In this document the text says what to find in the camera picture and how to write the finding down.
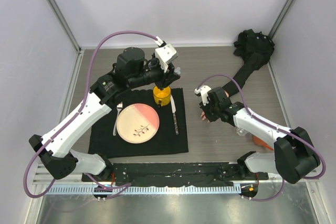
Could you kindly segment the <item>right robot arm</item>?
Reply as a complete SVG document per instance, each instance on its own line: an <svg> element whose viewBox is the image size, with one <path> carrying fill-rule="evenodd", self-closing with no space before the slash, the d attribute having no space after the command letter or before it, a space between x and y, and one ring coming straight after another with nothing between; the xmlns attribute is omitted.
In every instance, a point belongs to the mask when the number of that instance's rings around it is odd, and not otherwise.
<svg viewBox="0 0 336 224"><path fill-rule="evenodd" d="M194 92L202 99L199 106L209 121L220 119L272 148L272 153L252 151L238 160L237 173L242 179L250 179L255 173L262 172L278 174L295 184L320 165L320 158L312 150L312 142L304 129L278 125L256 114L242 102L232 102L220 87L201 86Z"/></svg>

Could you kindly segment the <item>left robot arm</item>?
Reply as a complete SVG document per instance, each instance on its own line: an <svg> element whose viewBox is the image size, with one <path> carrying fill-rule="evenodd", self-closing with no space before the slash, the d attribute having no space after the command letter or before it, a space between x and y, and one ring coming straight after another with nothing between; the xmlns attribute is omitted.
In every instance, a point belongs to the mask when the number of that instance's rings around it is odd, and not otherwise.
<svg viewBox="0 0 336 224"><path fill-rule="evenodd" d="M180 73L172 64L177 57L176 49L170 44L156 48L150 60L146 60L140 48L125 49L118 55L113 69L97 79L81 103L59 125L43 136L33 135L29 143L53 179L79 172L107 181L113 168L110 161L101 154L76 152L72 146L132 89L152 83L163 89L178 80Z"/></svg>

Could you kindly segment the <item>clear nail polish bottle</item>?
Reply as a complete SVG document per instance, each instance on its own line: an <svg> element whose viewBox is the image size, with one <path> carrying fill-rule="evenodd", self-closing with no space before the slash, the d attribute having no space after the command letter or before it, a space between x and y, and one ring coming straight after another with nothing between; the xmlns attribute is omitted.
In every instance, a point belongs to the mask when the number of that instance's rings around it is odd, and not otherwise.
<svg viewBox="0 0 336 224"><path fill-rule="evenodd" d="M181 68L180 67L176 67L174 69L174 73L177 74L177 75L180 75L181 74Z"/></svg>

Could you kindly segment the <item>black sleeve forearm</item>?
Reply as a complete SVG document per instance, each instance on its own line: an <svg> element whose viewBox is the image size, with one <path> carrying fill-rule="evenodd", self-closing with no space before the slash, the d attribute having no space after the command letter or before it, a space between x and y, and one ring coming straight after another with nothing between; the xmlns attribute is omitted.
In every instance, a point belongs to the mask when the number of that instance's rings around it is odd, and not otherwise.
<svg viewBox="0 0 336 224"><path fill-rule="evenodd" d="M234 42L234 55L242 58L243 65L233 77L233 81L223 86L224 91L229 97L237 94L239 88L242 88L250 75L266 65L274 50L275 44L269 36L256 33L252 29L244 30L239 33Z"/></svg>

